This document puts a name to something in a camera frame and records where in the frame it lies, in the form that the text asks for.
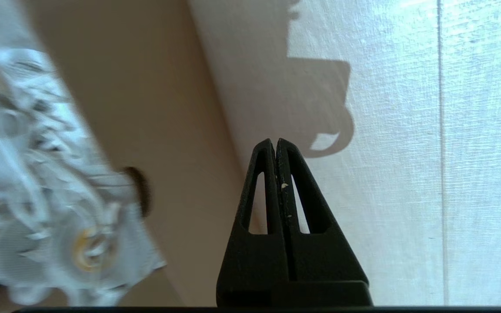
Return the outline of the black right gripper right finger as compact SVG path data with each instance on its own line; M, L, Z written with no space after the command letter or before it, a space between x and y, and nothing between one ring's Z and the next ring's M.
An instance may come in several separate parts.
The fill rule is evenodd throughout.
M367 275L296 145L280 139L276 162L288 280L273 305L372 306Z

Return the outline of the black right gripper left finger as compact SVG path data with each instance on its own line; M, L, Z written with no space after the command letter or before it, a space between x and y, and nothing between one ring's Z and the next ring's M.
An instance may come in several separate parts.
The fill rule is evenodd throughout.
M259 174L264 176L267 233L249 231ZM272 305L272 292L292 275L288 216L272 141L258 143L250 157L237 212L217 276L217 306Z

